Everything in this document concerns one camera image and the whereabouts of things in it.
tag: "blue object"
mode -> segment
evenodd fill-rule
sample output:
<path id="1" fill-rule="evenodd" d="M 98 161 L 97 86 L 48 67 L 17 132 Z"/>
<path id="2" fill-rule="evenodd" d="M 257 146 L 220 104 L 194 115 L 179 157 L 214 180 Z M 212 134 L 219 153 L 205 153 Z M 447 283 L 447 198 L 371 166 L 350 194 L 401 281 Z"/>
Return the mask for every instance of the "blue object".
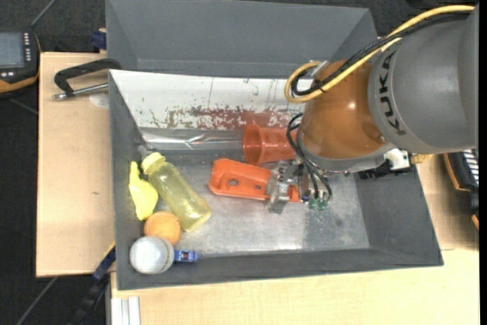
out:
<path id="1" fill-rule="evenodd" d="M 94 31 L 91 34 L 91 45 L 97 49 L 105 50 L 107 48 L 107 33 Z"/>
<path id="2" fill-rule="evenodd" d="M 199 258 L 194 250 L 175 250 L 174 261 L 178 263 L 194 263 Z"/>

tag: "orange plastic tool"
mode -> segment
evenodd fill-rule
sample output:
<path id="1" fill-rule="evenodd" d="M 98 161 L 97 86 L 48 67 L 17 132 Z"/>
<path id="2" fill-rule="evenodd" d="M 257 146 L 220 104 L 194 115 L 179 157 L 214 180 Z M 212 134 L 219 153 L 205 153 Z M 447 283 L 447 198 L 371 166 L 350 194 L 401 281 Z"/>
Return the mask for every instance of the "orange plastic tool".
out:
<path id="1" fill-rule="evenodd" d="M 261 167 L 221 158 L 213 163 L 208 187 L 215 195 L 267 200 L 266 186 L 271 171 Z M 289 202 L 300 202 L 298 188 L 289 186 Z"/>

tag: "plastic bottle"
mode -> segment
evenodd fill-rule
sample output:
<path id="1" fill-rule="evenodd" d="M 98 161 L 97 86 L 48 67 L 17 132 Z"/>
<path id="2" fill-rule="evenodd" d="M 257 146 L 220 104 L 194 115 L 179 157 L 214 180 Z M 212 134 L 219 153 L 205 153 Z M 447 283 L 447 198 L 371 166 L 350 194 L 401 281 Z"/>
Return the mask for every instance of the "plastic bottle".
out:
<path id="1" fill-rule="evenodd" d="M 142 161 L 142 168 L 149 183 L 180 220 L 184 231 L 194 231 L 209 220 L 212 210 L 208 204 L 163 155 L 158 152 L 150 154 Z"/>

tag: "gray bin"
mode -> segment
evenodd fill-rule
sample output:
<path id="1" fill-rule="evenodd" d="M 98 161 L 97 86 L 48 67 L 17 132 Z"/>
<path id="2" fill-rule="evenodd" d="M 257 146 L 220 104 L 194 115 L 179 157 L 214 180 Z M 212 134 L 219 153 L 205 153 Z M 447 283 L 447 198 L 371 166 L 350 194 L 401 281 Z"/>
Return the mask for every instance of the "gray bin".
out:
<path id="1" fill-rule="evenodd" d="M 335 14 L 341 19 L 335 20 Z M 287 77 L 299 63 L 350 56 L 375 38 L 368 11 L 350 8 L 107 0 L 107 19 L 109 56 L 124 69 L 190 75 Z M 340 27 L 346 32 L 339 32 Z M 335 199 L 324 213 L 291 204 L 282 215 L 271 215 L 258 201 L 224 198 L 208 191 L 212 161 L 224 156 L 242 161 L 241 151 L 208 155 L 208 151 L 163 150 L 206 198 L 214 214 L 206 226 L 178 243 L 205 244 L 186 248 L 202 252 L 198 263 L 176 264 L 153 276 L 137 273 L 129 264 L 129 248 L 142 236 L 143 223 L 135 217 L 128 180 L 129 162 L 140 159 L 136 148 L 144 135 L 112 75 L 109 85 L 119 289 L 442 264 L 415 172 L 378 180 L 334 177 Z M 242 234 L 238 229 L 226 230 L 239 223 Z M 215 250 L 210 250 L 211 243 Z"/>

